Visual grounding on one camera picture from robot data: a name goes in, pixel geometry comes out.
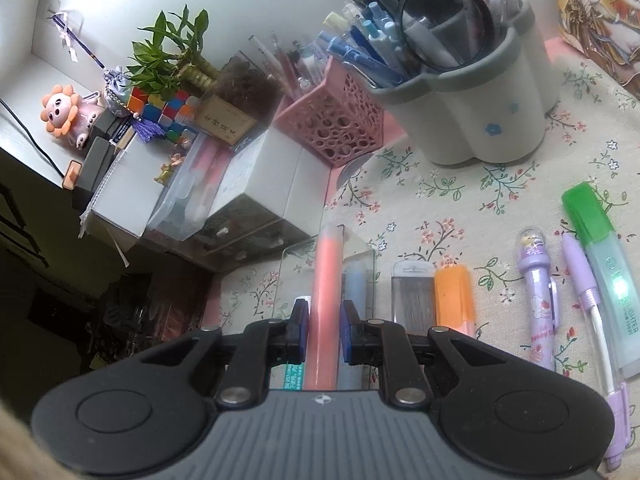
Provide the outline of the pink highlighter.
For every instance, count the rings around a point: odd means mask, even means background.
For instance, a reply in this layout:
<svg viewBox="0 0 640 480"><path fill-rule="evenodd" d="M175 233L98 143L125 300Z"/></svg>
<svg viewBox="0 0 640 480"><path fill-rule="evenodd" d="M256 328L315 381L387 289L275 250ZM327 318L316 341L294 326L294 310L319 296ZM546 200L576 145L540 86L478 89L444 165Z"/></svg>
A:
<svg viewBox="0 0 640 480"><path fill-rule="evenodd" d="M319 233L311 293L304 390L336 388L340 350L344 228L328 224Z"/></svg>

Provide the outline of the clear plastic drawer tray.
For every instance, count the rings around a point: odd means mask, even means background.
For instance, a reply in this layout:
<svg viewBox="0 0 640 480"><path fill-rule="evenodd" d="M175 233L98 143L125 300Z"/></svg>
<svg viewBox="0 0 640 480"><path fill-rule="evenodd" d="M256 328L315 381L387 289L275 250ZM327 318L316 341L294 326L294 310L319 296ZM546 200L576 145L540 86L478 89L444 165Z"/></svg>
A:
<svg viewBox="0 0 640 480"><path fill-rule="evenodd" d="M341 344L341 305L351 301L360 318L374 306L373 249L342 224L282 254L277 284L278 315L290 315L297 300L308 304L305 362L284 369L285 389L359 390L369 387L370 368L346 363Z"/></svg>

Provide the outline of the grey pencil lead case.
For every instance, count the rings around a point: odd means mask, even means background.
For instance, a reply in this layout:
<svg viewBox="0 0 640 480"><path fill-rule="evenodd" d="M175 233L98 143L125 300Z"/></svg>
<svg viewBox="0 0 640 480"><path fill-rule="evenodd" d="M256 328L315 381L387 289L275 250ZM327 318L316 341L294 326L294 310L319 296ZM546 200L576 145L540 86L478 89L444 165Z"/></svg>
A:
<svg viewBox="0 0 640 480"><path fill-rule="evenodd" d="M428 261L399 261L393 267L392 320L408 334L426 336L436 324L435 267Z"/></svg>

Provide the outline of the orange highlighter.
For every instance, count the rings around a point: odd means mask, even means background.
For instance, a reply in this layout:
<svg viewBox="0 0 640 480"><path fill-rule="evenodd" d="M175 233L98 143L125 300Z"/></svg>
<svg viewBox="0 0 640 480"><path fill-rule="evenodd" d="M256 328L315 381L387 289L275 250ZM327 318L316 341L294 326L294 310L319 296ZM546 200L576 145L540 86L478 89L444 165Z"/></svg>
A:
<svg viewBox="0 0 640 480"><path fill-rule="evenodd" d="M475 335L475 304L466 266L438 269L434 278L436 322L466 336Z"/></svg>

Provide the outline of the teal white glue stick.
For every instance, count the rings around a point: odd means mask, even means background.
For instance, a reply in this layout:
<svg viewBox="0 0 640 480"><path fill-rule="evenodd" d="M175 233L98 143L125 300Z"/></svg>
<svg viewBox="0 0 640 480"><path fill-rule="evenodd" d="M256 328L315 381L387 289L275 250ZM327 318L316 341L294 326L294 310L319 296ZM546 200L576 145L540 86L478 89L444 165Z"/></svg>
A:
<svg viewBox="0 0 640 480"><path fill-rule="evenodd" d="M303 389L304 385L304 371L303 364L288 364L285 367L283 389L299 391Z"/></svg>

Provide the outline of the blue pen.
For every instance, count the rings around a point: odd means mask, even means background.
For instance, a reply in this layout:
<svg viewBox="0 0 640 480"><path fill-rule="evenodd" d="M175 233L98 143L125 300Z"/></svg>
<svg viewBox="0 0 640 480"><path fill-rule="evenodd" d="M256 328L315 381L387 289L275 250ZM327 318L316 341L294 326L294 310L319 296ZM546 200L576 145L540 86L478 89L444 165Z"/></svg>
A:
<svg viewBox="0 0 640 480"><path fill-rule="evenodd" d="M345 260L343 270L342 299L354 303L360 318L364 318L372 304L371 258L361 254ZM349 365L344 357L344 344L341 344L340 365L337 372L338 390L367 390L369 388L369 370L365 365Z"/></svg>

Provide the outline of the floral table cloth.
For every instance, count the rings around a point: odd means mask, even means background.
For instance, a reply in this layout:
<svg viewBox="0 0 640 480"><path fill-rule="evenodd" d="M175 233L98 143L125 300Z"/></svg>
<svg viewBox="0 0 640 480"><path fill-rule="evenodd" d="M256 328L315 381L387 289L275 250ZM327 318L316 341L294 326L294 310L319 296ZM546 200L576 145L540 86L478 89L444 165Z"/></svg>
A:
<svg viewBox="0 0 640 480"><path fill-rule="evenodd" d="M373 250L376 316L392 314L390 279L399 261L462 264L473 286L477 337L516 356L528 355L530 314L515 241L522 229L540 229L559 287L554 369L599 388L597 352L563 258L562 238L573 225L561 197L588 183L629 263L638 264L639 100L581 58L558 58L554 67L559 102L547 117L544 142L528 159L444 168L401 138L330 194L323 218Z"/></svg>

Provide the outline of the white mini drawer cabinet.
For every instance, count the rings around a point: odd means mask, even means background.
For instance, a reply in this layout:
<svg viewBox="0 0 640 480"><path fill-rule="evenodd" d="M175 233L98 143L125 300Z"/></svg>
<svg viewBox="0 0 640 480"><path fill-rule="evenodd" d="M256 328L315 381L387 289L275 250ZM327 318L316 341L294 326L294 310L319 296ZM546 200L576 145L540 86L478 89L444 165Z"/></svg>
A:
<svg viewBox="0 0 640 480"><path fill-rule="evenodd" d="M226 272L318 234L330 167L276 128L258 136L227 168L195 261Z"/></svg>

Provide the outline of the purple cartoon pen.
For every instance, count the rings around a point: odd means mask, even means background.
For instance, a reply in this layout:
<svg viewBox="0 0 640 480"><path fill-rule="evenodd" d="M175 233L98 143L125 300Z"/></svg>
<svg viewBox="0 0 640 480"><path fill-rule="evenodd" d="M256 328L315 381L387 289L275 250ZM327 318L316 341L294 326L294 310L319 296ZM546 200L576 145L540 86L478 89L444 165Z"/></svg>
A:
<svg viewBox="0 0 640 480"><path fill-rule="evenodd" d="M526 228L518 234L516 252L530 313L529 359L546 370L554 370L554 336L559 327L558 291L541 230Z"/></svg>

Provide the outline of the white box on shelf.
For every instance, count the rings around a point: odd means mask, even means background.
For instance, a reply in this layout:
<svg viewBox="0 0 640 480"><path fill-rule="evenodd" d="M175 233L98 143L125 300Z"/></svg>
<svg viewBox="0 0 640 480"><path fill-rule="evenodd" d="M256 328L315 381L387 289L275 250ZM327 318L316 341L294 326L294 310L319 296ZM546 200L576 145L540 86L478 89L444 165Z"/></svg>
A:
<svg viewBox="0 0 640 480"><path fill-rule="evenodd" d="M137 244L163 192L155 178L173 149L170 141L144 143L135 136L116 156L80 216L79 236L91 234L106 244L114 240L124 252Z"/></svg>

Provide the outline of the colourful rubik cube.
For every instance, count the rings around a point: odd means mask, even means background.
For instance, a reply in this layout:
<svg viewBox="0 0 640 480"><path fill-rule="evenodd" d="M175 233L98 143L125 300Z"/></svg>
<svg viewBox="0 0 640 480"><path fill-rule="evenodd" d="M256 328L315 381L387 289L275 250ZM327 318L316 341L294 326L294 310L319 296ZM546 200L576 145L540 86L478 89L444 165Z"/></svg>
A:
<svg viewBox="0 0 640 480"><path fill-rule="evenodd" d="M132 126L138 138L149 143L154 139L168 139L177 143L180 136L192 139L198 129L194 125L200 100L179 90L168 100L133 88L126 97L126 109L134 116Z"/></svg>

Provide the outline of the lilac gel pen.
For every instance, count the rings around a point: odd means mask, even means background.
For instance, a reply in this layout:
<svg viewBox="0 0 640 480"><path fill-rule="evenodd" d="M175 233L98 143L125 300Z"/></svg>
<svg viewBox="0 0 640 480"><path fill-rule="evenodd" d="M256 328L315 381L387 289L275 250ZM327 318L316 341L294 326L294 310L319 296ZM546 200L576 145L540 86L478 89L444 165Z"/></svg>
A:
<svg viewBox="0 0 640 480"><path fill-rule="evenodd" d="M614 417L613 437L604 454L606 469L614 471L620 468L631 440L628 388L620 374L612 342L606 333L608 328L603 316L604 303L586 254L572 234L563 234L561 245L575 294L590 327L590 341L596 352L601 392Z"/></svg>

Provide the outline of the lucky bamboo plant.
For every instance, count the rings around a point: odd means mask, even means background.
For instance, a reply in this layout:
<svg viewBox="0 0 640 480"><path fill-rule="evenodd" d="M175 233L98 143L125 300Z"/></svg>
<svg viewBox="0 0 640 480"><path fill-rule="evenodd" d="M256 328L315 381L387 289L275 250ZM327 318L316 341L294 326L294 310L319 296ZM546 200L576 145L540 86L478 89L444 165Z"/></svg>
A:
<svg viewBox="0 0 640 480"><path fill-rule="evenodd" d="M130 84L149 96L168 99L179 90L202 96L215 85L219 70L203 55L209 15L160 11L153 25L140 27L149 38L133 41L132 64L126 68Z"/></svg>

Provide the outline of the orange lion toy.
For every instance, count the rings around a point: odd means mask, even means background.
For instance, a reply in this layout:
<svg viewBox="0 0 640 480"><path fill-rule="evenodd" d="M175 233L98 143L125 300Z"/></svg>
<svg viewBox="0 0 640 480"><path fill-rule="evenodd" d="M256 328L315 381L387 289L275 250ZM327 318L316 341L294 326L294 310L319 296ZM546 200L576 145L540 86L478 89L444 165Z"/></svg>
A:
<svg viewBox="0 0 640 480"><path fill-rule="evenodd" d="M93 126L103 114L99 92L84 99L71 84L57 84L42 100L40 119L48 133L82 151L89 144Z"/></svg>

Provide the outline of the black magnifying glass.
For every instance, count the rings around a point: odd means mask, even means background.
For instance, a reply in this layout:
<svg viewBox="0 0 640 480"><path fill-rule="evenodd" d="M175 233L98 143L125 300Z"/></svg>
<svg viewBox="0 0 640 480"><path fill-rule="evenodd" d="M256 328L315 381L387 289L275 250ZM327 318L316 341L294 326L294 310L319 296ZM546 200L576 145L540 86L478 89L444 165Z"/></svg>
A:
<svg viewBox="0 0 640 480"><path fill-rule="evenodd" d="M402 46L431 73L486 58L497 39L485 0L399 0L396 25Z"/></svg>

